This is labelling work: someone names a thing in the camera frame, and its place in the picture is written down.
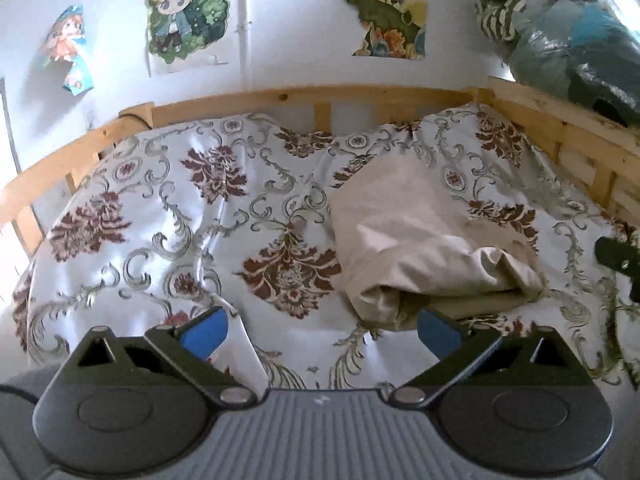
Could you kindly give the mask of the beige hooded zip jacket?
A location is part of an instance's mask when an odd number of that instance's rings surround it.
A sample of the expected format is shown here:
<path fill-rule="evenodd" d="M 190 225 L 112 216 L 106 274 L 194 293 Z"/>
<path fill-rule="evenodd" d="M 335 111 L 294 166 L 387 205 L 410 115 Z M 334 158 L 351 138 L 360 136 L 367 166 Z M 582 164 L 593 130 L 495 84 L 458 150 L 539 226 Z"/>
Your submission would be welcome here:
<path fill-rule="evenodd" d="M 341 288 L 369 325 L 410 330 L 423 309 L 454 320 L 500 313 L 546 289 L 523 234 L 468 218 L 408 156 L 368 162 L 329 205 Z"/>

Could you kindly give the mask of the floral patterned bed quilt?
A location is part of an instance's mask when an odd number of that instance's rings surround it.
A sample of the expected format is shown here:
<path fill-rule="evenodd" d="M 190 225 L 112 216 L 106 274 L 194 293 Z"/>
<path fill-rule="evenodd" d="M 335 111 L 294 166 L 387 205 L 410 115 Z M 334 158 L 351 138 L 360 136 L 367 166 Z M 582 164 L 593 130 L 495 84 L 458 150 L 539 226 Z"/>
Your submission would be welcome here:
<path fill-rule="evenodd" d="M 217 299 L 241 315 L 271 385 L 396 386 L 431 363 L 413 330 L 386 330 L 342 289 L 330 200 L 372 160 L 428 171 L 457 211 L 510 228 L 548 290 L 491 312 L 527 335 L 550 325 L 601 384 L 639 382 L 639 308 L 597 263 L 602 236 L 635 237 L 512 122 L 468 104 L 369 131 L 297 133 L 263 114 L 187 122 L 121 144 L 80 186 L 14 294 L 17 338 L 60 362 L 93 325 L 120 336 L 190 321 Z"/>

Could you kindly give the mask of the plastic bagged bedding bundle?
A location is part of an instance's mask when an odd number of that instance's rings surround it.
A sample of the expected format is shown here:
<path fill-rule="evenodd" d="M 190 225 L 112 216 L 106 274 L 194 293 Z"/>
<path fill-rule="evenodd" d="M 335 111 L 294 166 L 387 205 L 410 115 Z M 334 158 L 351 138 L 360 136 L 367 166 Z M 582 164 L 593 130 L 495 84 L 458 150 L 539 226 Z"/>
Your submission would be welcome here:
<path fill-rule="evenodd" d="M 639 123 L 639 39 L 613 0 L 475 0 L 514 79 L 629 127 Z"/>

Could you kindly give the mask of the orange haired anime sticker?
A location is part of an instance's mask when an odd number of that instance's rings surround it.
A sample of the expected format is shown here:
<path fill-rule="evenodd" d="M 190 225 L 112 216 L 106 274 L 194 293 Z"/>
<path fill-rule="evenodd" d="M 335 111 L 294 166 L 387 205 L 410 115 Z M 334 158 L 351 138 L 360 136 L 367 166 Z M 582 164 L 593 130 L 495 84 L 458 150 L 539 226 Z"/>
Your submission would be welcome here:
<path fill-rule="evenodd" d="M 93 88 L 82 6 L 69 6 L 62 12 L 50 27 L 42 48 L 43 66 L 57 62 L 68 65 L 63 88 L 72 96 Z"/>

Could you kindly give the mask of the blond anime character poster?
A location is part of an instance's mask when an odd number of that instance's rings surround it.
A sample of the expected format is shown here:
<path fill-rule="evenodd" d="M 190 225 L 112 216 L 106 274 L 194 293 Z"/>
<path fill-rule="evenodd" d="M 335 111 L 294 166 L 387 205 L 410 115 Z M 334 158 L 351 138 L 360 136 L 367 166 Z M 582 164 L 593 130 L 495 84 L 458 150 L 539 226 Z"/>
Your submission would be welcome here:
<path fill-rule="evenodd" d="M 232 61 L 232 0 L 146 0 L 146 8 L 146 54 L 152 76 Z"/>

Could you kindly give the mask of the landscape painting poster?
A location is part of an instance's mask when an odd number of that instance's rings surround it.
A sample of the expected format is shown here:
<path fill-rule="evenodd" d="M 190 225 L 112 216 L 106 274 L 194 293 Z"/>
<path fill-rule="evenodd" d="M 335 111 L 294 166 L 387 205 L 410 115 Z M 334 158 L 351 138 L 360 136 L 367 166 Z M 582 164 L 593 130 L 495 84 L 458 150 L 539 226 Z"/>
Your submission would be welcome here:
<path fill-rule="evenodd" d="M 420 60 L 425 55 L 426 0 L 345 0 L 364 29 L 356 56 Z"/>

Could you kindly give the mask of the wooden bed frame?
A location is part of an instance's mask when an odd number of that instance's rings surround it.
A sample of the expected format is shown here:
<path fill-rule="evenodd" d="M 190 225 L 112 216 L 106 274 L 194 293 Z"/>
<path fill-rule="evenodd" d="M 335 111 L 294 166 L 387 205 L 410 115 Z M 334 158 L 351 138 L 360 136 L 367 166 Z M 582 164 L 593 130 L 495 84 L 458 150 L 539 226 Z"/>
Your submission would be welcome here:
<path fill-rule="evenodd" d="M 144 103 L 122 110 L 106 125 L 60 148 L 21 172 L 1 191 L 1 221 L 14 225 L 32 254 L 44 232 L 32 204 L 58 181 L 74 190 L 98 161 L 99 152 L 146 129 L 179 122 L 277 106 L 310 106 L 314 128 L 337 127 L 338 104 L 366 104 L 380 124 L 408 122 L 430 107 L 441 110 L 484 103 L 525 132 L 538 148 L 563 167 L 590 197 L 615 217 L 639 220 L 639 133 L 525 84 L 491 77 L 485 87 L 465 90 L 338 84 L 270 89 L 187 100 L 157 106 Z"/>

